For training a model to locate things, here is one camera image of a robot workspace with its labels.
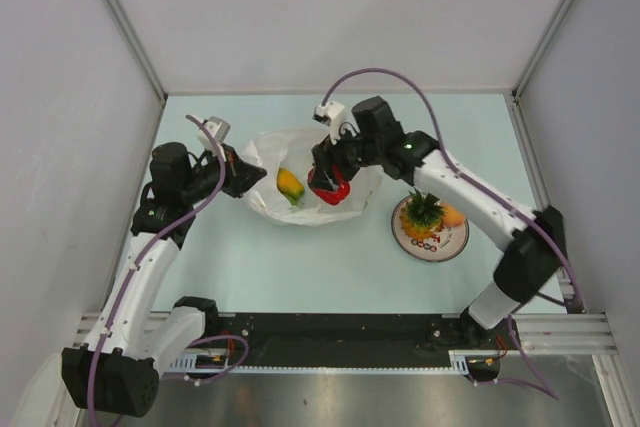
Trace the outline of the red fake pepper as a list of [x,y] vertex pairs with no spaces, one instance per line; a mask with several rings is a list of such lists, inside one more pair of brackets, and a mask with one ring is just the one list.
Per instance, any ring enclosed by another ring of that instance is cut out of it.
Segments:
[[309,189],[324,203],[336,206],[345,200],[351,191],[336,165],[328,170],[314,166],[307,175]]

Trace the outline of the white plastic bag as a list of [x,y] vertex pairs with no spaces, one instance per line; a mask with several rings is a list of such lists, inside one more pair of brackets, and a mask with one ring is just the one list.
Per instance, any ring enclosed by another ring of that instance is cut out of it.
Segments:
[[381,171],[367,167],[349,182],[350,194],[336,206],[324,203],[309,188],[292,204],[276,187],[280,168],[305,183],[312,167],[311,149],[327,136],[321,128],[285,129],[262,133],[241,152],[246,162],[264,168],[267,175],[243,196],[245,204],[278,224],[320,226],[360,215],[374,199],[382,181]]

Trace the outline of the orange fake pineapple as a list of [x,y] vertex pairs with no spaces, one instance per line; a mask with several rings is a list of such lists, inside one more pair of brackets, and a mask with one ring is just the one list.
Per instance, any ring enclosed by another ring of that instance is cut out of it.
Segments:
[[415,241],[430,239],[442,228],[444,207],[440,199],[431,193],[414,189],[400,211],[401,227]]

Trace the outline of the orange pink fake peach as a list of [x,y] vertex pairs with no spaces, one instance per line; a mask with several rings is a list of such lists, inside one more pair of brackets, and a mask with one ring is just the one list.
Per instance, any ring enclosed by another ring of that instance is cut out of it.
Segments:
[[442,225],[448,228],[461,226],[465,223],[466,217],[459,210],[450,204],[442,205]]

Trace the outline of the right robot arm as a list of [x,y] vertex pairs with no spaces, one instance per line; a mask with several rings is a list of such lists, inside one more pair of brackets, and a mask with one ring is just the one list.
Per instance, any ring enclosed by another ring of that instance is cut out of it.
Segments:
[[469,346],[484,348],[493,341],[497,325],[566,262],[564,222],[557,209],[534,210],[494,191],[457,163],[441,141],[422,131],[405,132],[381,97],[352,109],[327,101],[315,108],[313,118],[328,128],[311,150],[307,178],[323,202],[341,203],[359,171],[377,166],[388,177],[452,204],[501,251],[492,281],[465,310],[461,335]]

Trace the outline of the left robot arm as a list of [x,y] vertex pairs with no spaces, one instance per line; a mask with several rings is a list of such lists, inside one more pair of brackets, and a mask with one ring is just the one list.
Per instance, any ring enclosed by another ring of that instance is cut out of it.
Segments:
[[62,352],[62,379],[77,407],[143,417],[181,353],[193,342],[207,347],[219,339],[217,305],[201,297],[180,298],[159,327],[148,332],[146,326],[198,211],[218,192],[242,197],[267,174],[232,147],[220,149],[195,157],[169,142],[153,150],[125,266],[89,334]]

